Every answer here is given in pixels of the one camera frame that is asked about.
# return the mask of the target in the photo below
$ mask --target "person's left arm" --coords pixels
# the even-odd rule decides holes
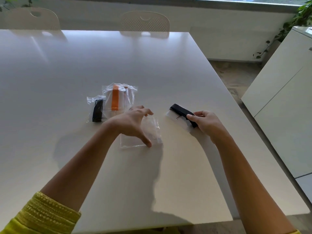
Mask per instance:
[[[1,234],[71,233],[78,213],[103,164],[111,144],[122,133],[151,142],[141,129],[143,116],[153,115],[143,106],[104,122],[80,151],[25,205]]]

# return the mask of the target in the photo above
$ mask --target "window frame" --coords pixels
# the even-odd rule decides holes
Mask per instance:
[[[296,13],[299,5],[261,3],[227,0],[83,0],[98,2],[120,2],[141,5],[182,6],[238,11],[260,11],[275,13]]]

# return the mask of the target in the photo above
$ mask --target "cabinet door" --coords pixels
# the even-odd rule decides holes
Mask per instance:
[[[312,174],[299,177],[296,179],[301,189],[308,197],[308,199],[312,202]]]
[[[312,57],[310,47],[311,38],[290,31],[242,97],[253,117]]]
[[[295,178],[312,173],[312,61],[255,120]]]

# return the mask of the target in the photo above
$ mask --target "chair backrest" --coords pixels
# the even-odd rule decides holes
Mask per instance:
[[[170,21],[161,14],[148,11],[131,11],[121,17],[122,31],[169,32]]]
[[[8,11],[5,16],[10,30],[60,30],[57,15],[48,9],[23,7]]]

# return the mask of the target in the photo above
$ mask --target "white table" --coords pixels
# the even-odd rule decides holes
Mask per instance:
[[[158,117],[163,149],[121,150],[116,140],[74,232],[237,215],[215,147],[164,116],[173,103],[214,111],[284,213],[309,212],[189,33],[1,30],[0,37],[0,228],[92,136],[86,97],[112,82],[138,86],[135,101]]]

